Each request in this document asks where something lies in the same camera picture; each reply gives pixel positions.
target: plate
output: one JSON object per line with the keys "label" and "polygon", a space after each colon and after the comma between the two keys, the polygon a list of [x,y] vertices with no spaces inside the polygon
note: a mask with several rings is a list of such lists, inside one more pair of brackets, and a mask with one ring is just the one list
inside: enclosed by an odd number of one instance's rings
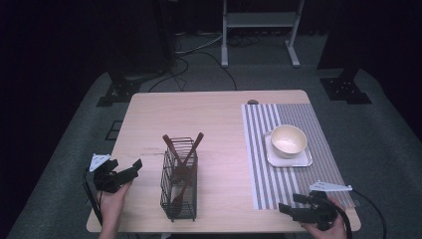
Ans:
{"label": "plate", "polygon": [[270,131],[264,133],[263,140],[267,161],[274,167],[299,167],[313,164],[313,158],[308,147],[306,147],[305,150],[299,153],[296,157],[286,159],[276,155],[274,152],[273,145],[271,144]]}

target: wooden tabletop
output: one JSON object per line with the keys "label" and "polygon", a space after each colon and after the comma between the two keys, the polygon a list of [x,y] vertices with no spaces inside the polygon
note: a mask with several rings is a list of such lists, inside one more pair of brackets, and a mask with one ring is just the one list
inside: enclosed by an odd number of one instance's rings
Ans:
{"label": "wooden tabletop", "polygon": [[[270,233],[304,229],[278,210],[255,210],[247,159],[241,105],[310,104],[304,91],[247,91],[148,93],[132,97],[111,159],[121,171],[141,158],[143,168],[126,197],[119,231],[139,233]],[[205,134],[197,148],[197,218],[171,222],[160,206],[162,139],[196,138]],[[360,228],[354,208],[347,208],[352,230]],[[92,212],[91,232],[101,227]]]}

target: hand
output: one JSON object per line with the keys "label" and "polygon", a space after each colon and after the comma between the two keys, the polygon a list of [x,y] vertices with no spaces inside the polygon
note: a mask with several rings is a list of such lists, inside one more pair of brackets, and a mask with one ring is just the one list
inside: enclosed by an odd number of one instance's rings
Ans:
{"label": "hand", "polygon": [[103,217],[103,228],[100,233],[101,239],[116,238],[118,226],[120,225],[120,214],[123,210],[124,199],[132,181],[123,185],[117,192],[99,192],[97,199],[100,203]]}
{"label": "hand", "polygon": [[[328,200],[334,203],[337,207],[344,210],[343,206],[341,206],[341,204],[334,198],[329,197]],[[342,217],[338,214],[332,223],[332,227],[326,231],[320,231],[319,229],[316,228],[315,225],[309,224],[309,223],[304,223],[302,226],[305,229],[307,229],[307,231],[309,231],[311,235],[313,235],[316,239],[346,239],[347,238],[345,228],[344,228],[344,221]]]}

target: utensil holder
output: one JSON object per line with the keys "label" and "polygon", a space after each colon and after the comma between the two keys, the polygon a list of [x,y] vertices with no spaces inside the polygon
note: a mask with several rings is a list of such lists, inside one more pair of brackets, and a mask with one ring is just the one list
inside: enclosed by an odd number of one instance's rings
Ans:
{"label": "utensil holder", "polygon": [[[171,141],[182,163],[167,148],[161,175],[160,205],[172,222],[175,219],[195,221],[197,202],[197,173],[195,170],[197,170],[198,156],[195,150],[183,164],[192,148],[192,138],[178,137],[171,138]],[[175,203],[174,198],[181,194],[183,187],[185,187],[183,200],[180,203]]]}

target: cream bowl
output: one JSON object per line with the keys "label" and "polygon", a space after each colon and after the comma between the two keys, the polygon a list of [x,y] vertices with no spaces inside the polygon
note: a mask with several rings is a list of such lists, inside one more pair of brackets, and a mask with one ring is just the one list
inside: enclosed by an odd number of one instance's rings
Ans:
{"label": "cream bowl", "polygon": [[308,139],[298,127],[282,124],[271,132],[271,143],[278,156],[294,158],[307,147]]}

